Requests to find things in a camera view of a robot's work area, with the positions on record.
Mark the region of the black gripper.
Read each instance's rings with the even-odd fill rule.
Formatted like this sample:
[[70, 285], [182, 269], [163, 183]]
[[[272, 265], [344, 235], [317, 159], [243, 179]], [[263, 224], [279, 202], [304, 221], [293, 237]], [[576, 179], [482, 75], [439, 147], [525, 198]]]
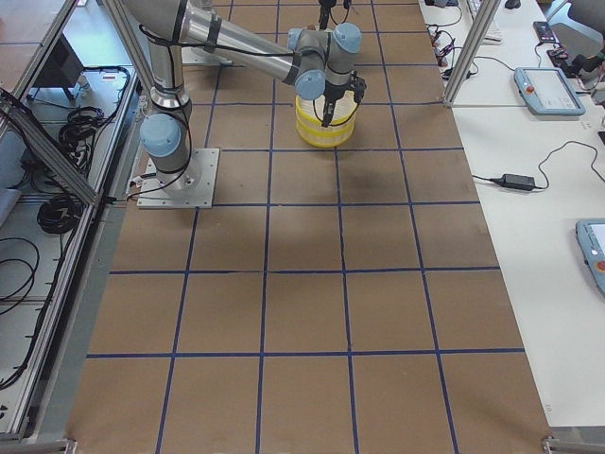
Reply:
[[354, 103], [360, 104], [367, 89], [366, 81], [360, 77], [356, 70], [353, 70], [346, 75], [339, 75], [339, 80], [325, 82], [325, 90], [323, 96], [325, 98], [323, 105], [323, 117], [321, 125], [330, 127], [335, 115], [337, 101], [342, 99], [347, 92], [352, 92]]

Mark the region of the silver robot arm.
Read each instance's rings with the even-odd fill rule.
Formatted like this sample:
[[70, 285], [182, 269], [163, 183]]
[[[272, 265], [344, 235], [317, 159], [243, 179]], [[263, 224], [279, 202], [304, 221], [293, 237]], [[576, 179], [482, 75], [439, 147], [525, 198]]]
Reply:
[[360, 102], [366, 83], [354, 64], [361, 32], [351, 23], [330, 30], [292, 28], [281, 46], [224, 20], [213, 9], [192, 1], [127, 1], [125, 7], [147, 37], [153, 86], [152, 109], [140, 129], [141, 141], [156, 167], [160, 187], [182, 194], [199, 184], [189, 117], [191, 101], [184, 87], [181, 51], [198, 47], [254, 68], [294, 87], [305, 100], [324, 99], [321, 124], [330, 126], [337, 101], [351, 92]]

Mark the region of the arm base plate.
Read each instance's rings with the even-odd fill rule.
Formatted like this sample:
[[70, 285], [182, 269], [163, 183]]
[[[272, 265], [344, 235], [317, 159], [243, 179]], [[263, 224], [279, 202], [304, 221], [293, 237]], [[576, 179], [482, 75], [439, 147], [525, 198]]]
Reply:
[[156, 166], [148, 158], [147, 172], [155, 173], [155, 176], [144, 179], [141, 188], [143, 195], [138, 197], [137, 207], [141, 209], [211, 208], [218, 161], [218, 148], [195, 148], [185, 173], [167, 189], [163, 189], [163, 186], [174, 177], [169, 179], [167, 175], [157, 173]]

